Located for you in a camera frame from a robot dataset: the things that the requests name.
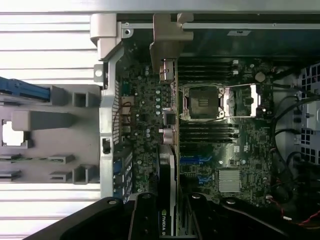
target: blue drive connector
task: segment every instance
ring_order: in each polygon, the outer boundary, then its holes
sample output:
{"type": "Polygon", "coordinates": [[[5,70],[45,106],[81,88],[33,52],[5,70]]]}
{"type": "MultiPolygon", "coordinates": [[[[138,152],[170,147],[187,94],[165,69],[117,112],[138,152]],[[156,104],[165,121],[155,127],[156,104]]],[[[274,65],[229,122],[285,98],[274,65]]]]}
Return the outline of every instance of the blue drive connector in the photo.
{"type": "Polygon", "coordinates": [[[212,159],[212,156],[203,157],[203,156],[181,156],[180,164],[203,164],[212,159]]]}
{"type": "Polygon", "coordinates": [[[0,102],[50,102],[50,88],[0,77],[0,102]]]}

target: motherboard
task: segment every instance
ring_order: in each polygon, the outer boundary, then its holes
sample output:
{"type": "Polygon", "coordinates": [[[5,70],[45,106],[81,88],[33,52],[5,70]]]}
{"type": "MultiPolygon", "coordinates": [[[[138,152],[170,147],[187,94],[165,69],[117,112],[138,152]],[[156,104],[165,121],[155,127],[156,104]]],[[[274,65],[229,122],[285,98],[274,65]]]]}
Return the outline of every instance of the motherboard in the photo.
{"type": "Polygon", "coordinates": [[[214,201],[235,196],[265,204],[274,106],[273,87],[264,73],[272,69],[272,63],[261,59],[180,58],[178,88],[160,82],[150,63],[125,69],[122,105],[131,100],[122,111],[122,131],[133,146],[133,191],[148,191],[157,147],[164,143],[159,133],[166,125],[164,111],[177,107],[183,190],[214,201]]]}

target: label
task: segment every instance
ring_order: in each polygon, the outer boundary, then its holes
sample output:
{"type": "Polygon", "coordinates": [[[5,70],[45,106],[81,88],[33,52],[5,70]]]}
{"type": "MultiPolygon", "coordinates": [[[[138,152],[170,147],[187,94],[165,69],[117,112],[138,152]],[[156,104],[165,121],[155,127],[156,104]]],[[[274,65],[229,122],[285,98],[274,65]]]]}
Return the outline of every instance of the label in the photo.
{"type": "Polygon", "coordinates": [[[161,228],[162,228],[162,236],[167,234],[167,211],[165,209],[161,212],[161,228]]]}

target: metal bracket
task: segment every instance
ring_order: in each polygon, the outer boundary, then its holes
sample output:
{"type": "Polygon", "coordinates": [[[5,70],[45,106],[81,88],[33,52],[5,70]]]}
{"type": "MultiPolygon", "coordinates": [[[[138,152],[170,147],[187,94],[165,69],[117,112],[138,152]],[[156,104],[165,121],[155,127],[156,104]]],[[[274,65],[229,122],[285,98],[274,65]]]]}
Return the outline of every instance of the metal bracket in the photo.
{"type": "Polygon", "coordinates": [[[122,40],[122,26],[121,22],[117,22],[117,14],[93,14],[90,20],[90,39],[97,47],[99,61],[108,60],[117,51],[122,40]]]}
{"type": "Polygon", "coordinates": [[[154,72],[160,71],[162,61],[177,59],[183,50],[183,42],[194,39],[193,32],[184,32],[183,24],[192,22],[192,13],[180,13],[177,22],[171,22],[170,14],[153,15],[153,43],[150,45],[150,55],[154,72]]]}

